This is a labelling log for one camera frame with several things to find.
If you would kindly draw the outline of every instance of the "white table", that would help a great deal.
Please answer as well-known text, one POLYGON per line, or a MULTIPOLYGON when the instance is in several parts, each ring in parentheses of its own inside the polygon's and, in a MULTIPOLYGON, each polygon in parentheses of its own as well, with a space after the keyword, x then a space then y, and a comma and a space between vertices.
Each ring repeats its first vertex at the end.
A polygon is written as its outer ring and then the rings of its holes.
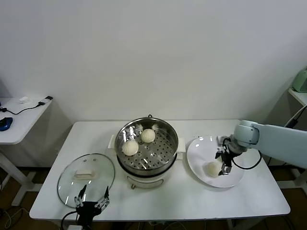
MULTIPOLYGON (((6 107, 10 111, 17 113, 25 108, 36 106, 42 99, 32 98, 30 103, 20 104, 18 98, 0 98, 0 102, 1 107, 6 107)), ((0 145, 15 145, 21 142, 49 105, 50 103, 47 103, 35 109, 26 110, 18 115, 0 112, 0 119, 4 117, 13 118, 11 127, 6 131, 0 132, 0 145)), ((34 184, 32 182, 35 172, 30 172, 28 176, 25 176, 1 152, 0 167, 8 173, 8 176, 3 180, 2 188, 6 185, 10 176, 22 185, 12 202, 12 206, 20 205, 26 192, 38 192, 40 190, 42 184, 34 184)))
MULTIPOLYGON (((186 143, 198 136, 230 135, 238 120, 169 121, 186 143)), ((57 182, 64 168, 75 158, 89 153, 105 153, 113 161, 116 177, 110 190, 110 205, 95 221, 200 220, 233 219, 285 215, 290 207, 262 160, 253 170, 245 171, 242 181, 229 189, 205 185, 191 173, 185 161, 177 160, 171 178, 155 189, 132 190, 116 160, 114 150, 107 149, 111 135, 126 122, 77 122, 69 133, 32 208, 33 219, 55 223, 73 211, 57 195, 57 182)), ((257 162, 259 154, 249 150, 245 166, 257 162)), ((67 220, 75 220, 70 215, 67 220)))

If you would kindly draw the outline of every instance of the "cable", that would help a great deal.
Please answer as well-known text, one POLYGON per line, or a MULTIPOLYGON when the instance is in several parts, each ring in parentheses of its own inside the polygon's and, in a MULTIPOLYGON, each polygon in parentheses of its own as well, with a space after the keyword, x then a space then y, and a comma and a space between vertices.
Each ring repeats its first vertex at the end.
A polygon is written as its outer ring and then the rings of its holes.
POLYGON ((289 227, 290 229, 295 230, 294 224, 292 223, 292 221, 290 220, 290 218, 288 218, 287 216, 283 216, 282 218, 287 222, 287 225, 288 225, 288 227, 289 227))
POLYGON ((292 122, 292 120, 297 120, 302 115, 302 113, 306 109, 306 107, 307 107, 307 105, 303 106, 300 110, 298 110, 297 113, 294 114, 294 116, 290 118, 290 120, 285 124, 284 127, 288 127, 289 124, 292 122))
POLYGON ((67 213, 67 214, 63 217, 63 219, 61 220, 61 230, 64 230, 64 228, 63 228, 63 222, 64 222, 65 218, 66 218, 67 216, 71 215, 71 214, 74 214, 74 213, 77 213, 77 211, 69 212, 69 213, 67 213))
POLYGON ((307 108, 307 106, 305 105, 301 111, 301 113, 297 116, 296 120, 298 120, 300 118, 300 116, 303 114, 304 110, 307 108))
POLYGON ((2 179, 1 179, 1 177, 0 177, 0 192, 2 191, 2 187, 3 187, 3 181, 2 181, 2 179))
POLYGON ((176 223, 180 224, 184 230, 187 230, 186 227, 184 227, 184 225, 180 222, 171 223, 171 224, 167 225, 163 230, 167 230, 170 226, 172 226, 173 224, 176 224, 176 223))
POLYGON ((285 220, 285 222, 286 222, 288 228, 289 228, 290 230, 293 230, 292 226, 289 224, 289 222, 287 221, 287 219, 286 219, 285 217, 282 217, 282 218, 285 220))
POLYGON ((9 217, 9 219, 5 222, 5 229, 11 229, 12 227, 14 227, 20 221, 20 219, 21 219, 21 217, 23 215, 23 211, 25 211, 26 213, 29 214, 28 210, 26 210, 23 207, 20 207, 20 209, 17 212, 15 212, 12 216, 10 216, 8 211, 13 209, 13 208, 16 208, 16 207, 10 207, 9 209, 4 211, 4 213, 9 217), (13 217, 16 216, 19 212, 21 212, 20 216, 18 217, 16 222, 12 224, 13 217))
POLYGON ((39 107, 39 106, 40 106, 40 104, 36 105, 35 107, 23 109, 23 110, 19 111, 18 113, 14 113, 14 112, 12 112, 12 111, 6 109, 6 108, 2 108, 2 111, 3 111, 3 112, 6 112, 6 111, 7 111, 7 112, 9 112, 9 113, 11 113, 11 114, 18 115, 18 114, 22 113, 23 111, 26 111, 26 110, 28 110, 28 109, 35 109, 35 108, 37 108, 37 107, 39 107))
POLYGON ((272 160, 272 157, 269 158, 269 161, 268 161, 267 165, 270 164, 271 160, 272 160))
POLYGON ((131 228, 131 226, 134 224, 134 222, 131 222, 130 225, 128 225, 127 228, 125 228, 126 230, 128 230, 129 228, 131 228))
POLYGON ((268 227, 268 224, 267 224, 267 220, 264 219, 263 221, 264 221, 264 225, 265 225, 266 229, 269 230, 269 227, 268 227))
POLYGON ((173 226, 169 226, 171 229, 179 229, 181 227, 181 225, 179 224, 179 222, 175 222, 174 224, 178 224, 177 227, 173 227, 173 226))
POLYGON ((235 161, 234 161, 234 158, 233 158, 231 161, 233 162, 233 164, 234 164, 236 167, 238 167, 238 168, 240 168, 240 169, 250 170, 250 169, 255 168, 257 165, 259 165, 260 161, 262 160, 262 153, 261 153, 260 151, 258 151, 258 152, 259 152, 259 156, 260 156, 259 160, 257 161, 256 164, 254 164, 253 166, 251 166, 251 167, 249 167, 249 168, 244 168, 244 167, 241 167, 241 166, 237 165, 237 164, 235 163, 235 161))
POLYGON ((157 223, 155 223, 155 224, 152 224, 152 222, 148 222, 149 223, 149 225, 151 225, 151 226, 156 226, 156 225, 158 225, 159 223, 157 222, 157 223))
MULTIPOLYGON (((231 141, 229 138, 225 138, 225 139, 223 140, 223 145, 225 145, 225 140, 231 141)), ((240 169, 250 170, 250 169, 255 168, 257 165, 259 165, 260 161, 262 160, 262 153, 261 153, 260 151, 258 151, 258 152, 259 152, 259 155, 260 155, 259 160, 257 161, 256 164, 254 164, 253 166, 251 166, 251 167, 249 167, 249 168, 244 168, 244 167, 242 167, 242 166, 240 166, 240 165, 237 165, 236 162, 235 162, 235 160, 234 160, 234 158, 231 159, 231 161, 233 162, 233 164, 234 164, 236 167, 238 167, 238 168, 240 168, 240 169)))
POLYGON ((11 114, 18 115, 18 114, 22 113, 23 111, 26 111, 26 110, 29 110, 29 109, 35 109, 35 108, 37 108, 37 107, 39 107, 41 105, 45 105, 46 103, 50 102, 52 99, 53 99, 53 97, 47 96, 43 100, 39 101, 35 107, 26 108, 26 109, 23 109, 23 110, 21 110, 21 111, 19 111, 17 113, 14 113, 14 112, 12 112, 12 111, 8 110, 7 108, 4 108, 4 107, 1 107, 0 111, 2 111, 4 113, 5 112, 9 112, 11 114))

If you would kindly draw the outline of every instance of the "glass lid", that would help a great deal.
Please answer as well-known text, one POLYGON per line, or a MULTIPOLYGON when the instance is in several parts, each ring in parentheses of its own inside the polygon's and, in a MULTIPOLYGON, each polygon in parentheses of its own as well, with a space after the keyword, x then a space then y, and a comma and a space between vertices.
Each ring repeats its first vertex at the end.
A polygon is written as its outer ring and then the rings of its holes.
POLYGON ((81 156, 70 163, 58 180, 58 195, 67 206, 75 208, 75 196, 86 185, 83 201, 99 201, 106 188, 109 190, 115 178, 111 159, 103 154, 93 153, 81 156))

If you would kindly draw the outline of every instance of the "computer mouse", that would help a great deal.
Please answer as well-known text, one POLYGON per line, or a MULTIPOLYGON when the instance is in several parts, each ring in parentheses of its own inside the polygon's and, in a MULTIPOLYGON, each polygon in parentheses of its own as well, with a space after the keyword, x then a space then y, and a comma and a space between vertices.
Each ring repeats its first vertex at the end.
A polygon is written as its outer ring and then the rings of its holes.
POLYGON ((0 131, 8 130, 13 122, 12 117, 5 117, 0 120, 0 131))

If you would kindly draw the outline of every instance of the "green device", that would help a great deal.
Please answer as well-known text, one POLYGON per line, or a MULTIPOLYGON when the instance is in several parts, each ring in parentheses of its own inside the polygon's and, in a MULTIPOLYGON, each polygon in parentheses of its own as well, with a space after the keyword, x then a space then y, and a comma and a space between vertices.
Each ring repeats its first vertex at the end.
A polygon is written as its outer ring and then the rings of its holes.
POLYGON ((299 71, 292 82, 292 88, 297 92, 307 92, 307 68, 299 71))

